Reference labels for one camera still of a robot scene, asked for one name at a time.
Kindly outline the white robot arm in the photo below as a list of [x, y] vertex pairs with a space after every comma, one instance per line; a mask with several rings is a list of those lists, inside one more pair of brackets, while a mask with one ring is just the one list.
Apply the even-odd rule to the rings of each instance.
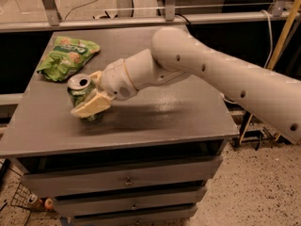
[[301, 81], [215, 51], [176, 27], [156, 31], [149, 49], [85, 74], [95, 88], [71, 113], [87, 118], [105, 111], [114, 100], [128, 100], [144, 88], [173, 84], [191, 74], [273, 126], [290, 142], [300, 143]]

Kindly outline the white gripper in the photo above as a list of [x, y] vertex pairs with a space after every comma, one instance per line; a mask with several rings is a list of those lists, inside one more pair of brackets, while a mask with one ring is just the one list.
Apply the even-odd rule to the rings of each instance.
[[137, 89], [130, 80], [126, 61], [122, 58], [89, 77], [97, 89], [105, 91], [94, 89], [82, 103], [73, 108], [71, 113], [77, 118], [87, 118], [103, 112], [111, 106], [114, 99], [125, 101], [137, 94]]

